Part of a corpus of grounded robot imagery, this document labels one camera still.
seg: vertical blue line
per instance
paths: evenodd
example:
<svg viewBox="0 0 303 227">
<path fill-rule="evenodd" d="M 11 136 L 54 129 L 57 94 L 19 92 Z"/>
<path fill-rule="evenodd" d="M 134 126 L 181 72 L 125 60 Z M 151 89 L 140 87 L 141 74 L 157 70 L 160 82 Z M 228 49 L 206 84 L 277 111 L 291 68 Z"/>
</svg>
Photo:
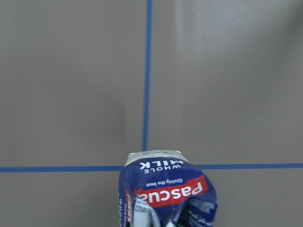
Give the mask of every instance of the vertical blue line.
<svg viewBox="0 0 303 227">
<path fill-rule="evenodd" d="M 146 53 L 145 53 L 145 91 L 143 116 L 143 142 L 142 150 L 148 149 L 149 104 L 151 80 L 151 46 L 152 46 L 152 0 L 147 0 L 146 16 Z"/>
</svg>

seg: milk packaging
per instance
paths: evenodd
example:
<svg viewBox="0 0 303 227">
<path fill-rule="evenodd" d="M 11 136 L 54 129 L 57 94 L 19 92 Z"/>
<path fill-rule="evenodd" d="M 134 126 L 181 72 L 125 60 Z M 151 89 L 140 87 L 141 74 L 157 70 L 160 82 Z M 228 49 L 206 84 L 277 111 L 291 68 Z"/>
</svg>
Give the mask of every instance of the milk packaging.
<svg viewBox="0 0 303 227">
<path fill-rule="evenodd" d="M 120 172 L 120 227 L 212 227 L 215 188 L 179 151 L 131 153 Z"/>
</svg>

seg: gray surface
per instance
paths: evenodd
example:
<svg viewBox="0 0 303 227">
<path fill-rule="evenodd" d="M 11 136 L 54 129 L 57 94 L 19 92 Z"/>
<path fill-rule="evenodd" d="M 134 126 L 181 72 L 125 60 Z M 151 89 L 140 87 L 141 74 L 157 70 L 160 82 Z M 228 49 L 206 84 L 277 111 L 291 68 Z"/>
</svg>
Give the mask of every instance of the gray surface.
<svg viewBox="0 0 303 227">
<path fill-rule="evenodd" d="M 303 163 L 301 0 L 154 0 L 149 149 Z M 0 3 L 0 166 L 141 150 L 146 1 Z M 302 169 L 208 170 L 217 227 L 301 227 Z M 0 226 L 118 225 L 118 172 L 0 174 Z"/>
</svg>

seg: blue line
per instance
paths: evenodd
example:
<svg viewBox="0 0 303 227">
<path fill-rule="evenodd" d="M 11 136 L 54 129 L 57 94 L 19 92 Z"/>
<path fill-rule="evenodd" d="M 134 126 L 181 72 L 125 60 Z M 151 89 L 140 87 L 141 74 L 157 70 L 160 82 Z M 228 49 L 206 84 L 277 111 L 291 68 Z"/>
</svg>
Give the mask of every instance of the blue line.
<svg viewBox="0 0 303 227">
<path fill-rule="evenodd" d="M 303 163 L 277 164 L 204 164 L 197 167 L 207 169 L 296 169 Z M 108 172 L 120 171 L 123 166 L 41 166 L 41 167 L 0 167 L 0 173 L 48 173 L 48 172 Z"/>
<path fill-rule="evenodd" d="M 146 16 L 146 53 L 145 53 L 145 92 L 143 116 L 142 150 L 148 148 L 149 104 L 150 104 L 150 75 L 151 75 L 151 47 L 152 47 L 152 0 L 147 0 Z"/>
</svg>

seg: horizontal blue line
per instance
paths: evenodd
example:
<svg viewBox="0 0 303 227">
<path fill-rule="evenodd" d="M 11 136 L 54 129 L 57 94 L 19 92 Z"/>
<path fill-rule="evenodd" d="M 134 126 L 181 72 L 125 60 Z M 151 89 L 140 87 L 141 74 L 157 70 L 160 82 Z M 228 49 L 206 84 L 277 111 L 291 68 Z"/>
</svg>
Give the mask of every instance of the horizontal blue line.
<svg viewBox="0 0 303 227">
<path fill-rule="evenodd" d="M 294 169 L 303 168 L 303 163 L 280 164 L 204 164 L 201 169 Z M 41 166 L 0 167 L 0 173 L 47 173 L 47 172 L 107 172 L 120 171 L 123 166 Z"/>
</svg>

